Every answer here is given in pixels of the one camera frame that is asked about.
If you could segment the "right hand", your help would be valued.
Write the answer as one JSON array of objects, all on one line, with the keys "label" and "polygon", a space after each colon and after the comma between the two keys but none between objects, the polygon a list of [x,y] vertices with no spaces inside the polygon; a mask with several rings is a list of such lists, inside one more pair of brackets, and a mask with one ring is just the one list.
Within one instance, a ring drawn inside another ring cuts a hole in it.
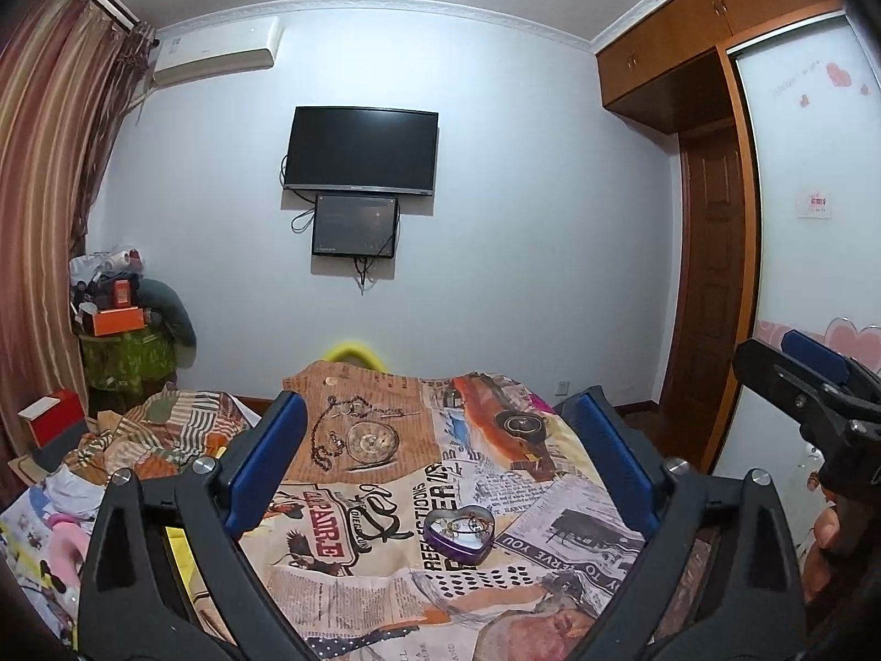
[{"label": "right hand", "polygon": [[811,603],[832,579],[832,566],[826,560],[824,552],[835,545],[839,530],[841,522],[835,506],[824,509],[814,522],[814,543],[809,548],[802,567],[802,588],[806,603]]}]

